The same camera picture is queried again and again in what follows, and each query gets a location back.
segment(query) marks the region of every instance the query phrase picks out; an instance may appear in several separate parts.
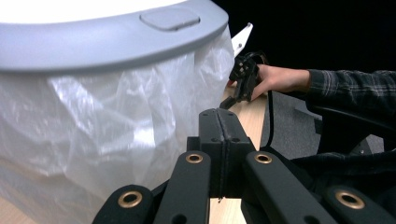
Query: trash bag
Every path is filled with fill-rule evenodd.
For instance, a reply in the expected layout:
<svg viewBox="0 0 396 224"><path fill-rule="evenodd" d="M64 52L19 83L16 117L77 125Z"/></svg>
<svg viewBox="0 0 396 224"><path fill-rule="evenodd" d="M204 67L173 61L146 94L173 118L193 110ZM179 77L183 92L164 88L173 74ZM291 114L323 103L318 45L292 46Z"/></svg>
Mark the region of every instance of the trash bag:
<svg viewBox="0 0 396 224"><path fill-rule="evenodd" d="M0 195L38 223L91 223L109 195L170 177L233 67L229 29L105 74L0 74Z"/></svg>

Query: person's arm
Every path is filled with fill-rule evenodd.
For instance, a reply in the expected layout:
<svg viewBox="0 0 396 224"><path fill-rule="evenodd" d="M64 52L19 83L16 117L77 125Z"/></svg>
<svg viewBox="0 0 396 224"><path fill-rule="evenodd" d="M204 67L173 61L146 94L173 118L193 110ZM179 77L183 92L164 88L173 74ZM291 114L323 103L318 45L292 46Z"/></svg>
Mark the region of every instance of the person's arm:
<svg viewBox="0 0 396 224"><path fill-rule="evenodd" d="M302 91L312 100L396 118L396 72L300 70L263 64L259 68L262 82L252 99L266 91Z"/></svg>

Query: plaid shirt sleeve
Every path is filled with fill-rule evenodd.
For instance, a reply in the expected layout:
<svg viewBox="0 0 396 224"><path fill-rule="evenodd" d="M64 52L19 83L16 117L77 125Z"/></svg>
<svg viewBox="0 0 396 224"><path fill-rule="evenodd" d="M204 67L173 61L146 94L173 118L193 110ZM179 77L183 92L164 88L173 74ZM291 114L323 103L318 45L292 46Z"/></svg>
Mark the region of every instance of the plaid shirt sleeve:
<svg viewBox="0 0 396 224"><path fill-rule="evenodd" d="M371 111L396 119L396 72L309 70L307 97L326 104Z"/></svg>

